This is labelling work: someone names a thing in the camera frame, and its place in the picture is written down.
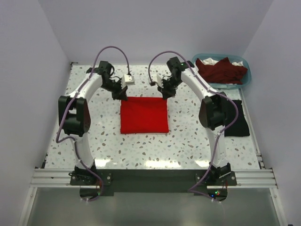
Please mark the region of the dark maroon t shirt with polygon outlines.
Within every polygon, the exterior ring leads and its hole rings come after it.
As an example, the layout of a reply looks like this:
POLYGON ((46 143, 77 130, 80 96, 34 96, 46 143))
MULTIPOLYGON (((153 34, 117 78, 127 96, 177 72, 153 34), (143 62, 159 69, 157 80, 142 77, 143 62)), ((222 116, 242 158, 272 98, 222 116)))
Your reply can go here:
POLYGON ((228 57, 214 65, 206 65, 198 58, 195 65, 200 76, 208 83, 242 85, 241 80, 248 71, 244 66, 233 65, 228 57))

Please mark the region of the aluminium frame rail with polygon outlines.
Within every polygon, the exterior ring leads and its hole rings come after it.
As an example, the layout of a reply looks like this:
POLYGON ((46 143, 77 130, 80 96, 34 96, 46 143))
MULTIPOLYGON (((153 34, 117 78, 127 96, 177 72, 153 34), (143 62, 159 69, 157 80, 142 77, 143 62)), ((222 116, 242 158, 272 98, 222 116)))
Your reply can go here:
MULTIPOLYGON (((209 173, 205 179, 204 169, 99 169, 99 177, 106 187, 117 184, 126 187, 150 188, 166 185, 182 185, 191 187, 240 187, 240 188, 276 188, 277 183, 271 169, 238 169, 217 178, 209 173)), ((31 187, 85 187, 91 188, 97 184, 97 178, 88 172, 73 172, 71 169, 35 169, 31 187)))

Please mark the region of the folded black t shirt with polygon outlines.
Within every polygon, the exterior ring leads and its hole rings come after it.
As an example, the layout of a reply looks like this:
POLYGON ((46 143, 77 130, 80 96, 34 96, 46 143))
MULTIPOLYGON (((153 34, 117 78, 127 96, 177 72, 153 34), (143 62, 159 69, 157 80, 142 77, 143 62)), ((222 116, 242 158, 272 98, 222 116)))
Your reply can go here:
MULTIPOLYGON (((250 131, 244 116, 242 101, 233 100, 233 102, 236 104, 238 108, 238 118, 232 126, 230 126, 228 129, 225 130, 224 136, 225 137, 248 137, 250 136, 250 131)), ((228 103, 228 114, 227 114, 225 126, 228 126, 235 119, 235 116, 236 116, 236 110, 233 104, 228 103)))

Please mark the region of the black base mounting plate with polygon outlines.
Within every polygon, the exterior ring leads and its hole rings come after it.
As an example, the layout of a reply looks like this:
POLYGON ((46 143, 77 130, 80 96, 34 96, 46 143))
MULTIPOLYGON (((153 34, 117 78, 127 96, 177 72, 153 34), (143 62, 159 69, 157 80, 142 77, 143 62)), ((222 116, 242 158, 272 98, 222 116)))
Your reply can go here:
POLYGON ((186 193, 208 195, 225 200, 229 186, 236 186, 233 171, 216 181, 203 181, 193 188, 204 175, 204 169, 96 169, 103 185, 87 185, 71 177, 70 184, 79 186, 81 198, 93 200, 100 196, 113 196, 115 193, 186 193))

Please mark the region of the red t shirt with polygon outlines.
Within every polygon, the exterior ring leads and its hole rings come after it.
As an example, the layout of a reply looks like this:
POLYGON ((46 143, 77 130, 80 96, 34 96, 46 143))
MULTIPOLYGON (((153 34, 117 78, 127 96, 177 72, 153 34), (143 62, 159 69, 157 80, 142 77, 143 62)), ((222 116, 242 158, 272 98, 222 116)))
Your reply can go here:
POLYGON ((168 133, 167 101, 161 97, 129 97, 120 104, 121 134, 168 133))

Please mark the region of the translucent blue plastic bin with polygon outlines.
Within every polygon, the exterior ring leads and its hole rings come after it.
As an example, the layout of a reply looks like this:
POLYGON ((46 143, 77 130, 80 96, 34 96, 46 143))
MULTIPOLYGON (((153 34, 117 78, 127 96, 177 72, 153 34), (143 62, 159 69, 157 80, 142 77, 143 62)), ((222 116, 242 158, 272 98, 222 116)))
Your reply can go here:
POLYGON ((236 55, 225 55, 225 54, 196 54, 193 58, 192 58, 192 63, 195 64, 195 61, 197 59, 200 60, 204 60, 207 58, 212 58, 214 60, 222 60, 224 58, 228 57, 229 61, 231 63, 233 62, 243 62, 243 67, 245 67, 247 69, 246 74, 243 76, 243 78, 241 79, 242 84, 222 84, 222 83, 208 83, 211 87, 213 87, 214 89, 240 89, 243 88, 244 86, 248 85, 251 82, 252 76, 251 76, 251 70, 249 68, 249 64, 248 62, 243 59, 240 56, 236 56, 236 55))

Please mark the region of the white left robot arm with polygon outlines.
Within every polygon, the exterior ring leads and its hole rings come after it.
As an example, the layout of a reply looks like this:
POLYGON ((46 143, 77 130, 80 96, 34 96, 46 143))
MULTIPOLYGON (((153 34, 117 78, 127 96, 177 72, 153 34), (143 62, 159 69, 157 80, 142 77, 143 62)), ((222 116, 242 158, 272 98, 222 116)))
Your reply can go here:
POLYGON ((115 76, 114 72, 112 64, 101 61, 98 67, 90 67, 87 70, 84 80, 73 92, 58 99, 59 129, 56 142, 61 143, 67 139, 73 142, 78 162, 70 176, 87 185, 103 185, 88 142, 91 126, 88 102, 100 88, 110 92, 114 100, 127 100, 127 86, 134 82, 131 73, 115 76))

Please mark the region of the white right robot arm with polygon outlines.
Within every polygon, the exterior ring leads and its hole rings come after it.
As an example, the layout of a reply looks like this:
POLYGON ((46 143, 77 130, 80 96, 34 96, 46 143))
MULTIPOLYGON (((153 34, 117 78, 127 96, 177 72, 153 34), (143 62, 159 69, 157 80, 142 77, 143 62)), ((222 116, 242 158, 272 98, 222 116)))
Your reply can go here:
POLYGON ((185 83, 201 101, 198 118, 207 132, 211 160, 207 171, 193 188, 203 181, 211 181, 215 185, 220 185, 231 173, 224 144, 224 132, 237 120, 238 108, 225 93, 218 92, 209 86, 204 79, 197 76, 191 67, 192 63, 180 62, 177 57, 173 57, 166 64, 171 75, 167 78, 156 77, 158 91, 162 97, 165 100, 174 97, 177 87, 181 83, 185 83))

